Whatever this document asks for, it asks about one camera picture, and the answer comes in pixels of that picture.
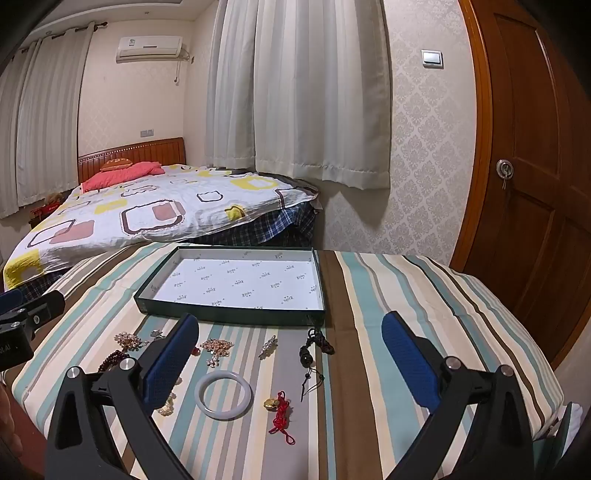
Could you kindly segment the person's left hand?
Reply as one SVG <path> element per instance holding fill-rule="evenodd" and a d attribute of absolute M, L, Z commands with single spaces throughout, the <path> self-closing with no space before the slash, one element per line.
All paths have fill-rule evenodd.
<path fill-rule="evenodd" d="M 22 442 L 15 431 L 15 423 L 11 413 L 11 404 L 4 386 L 0 387 L 0 434 L 10 451 L 20 457 L 23 452 Z"/>

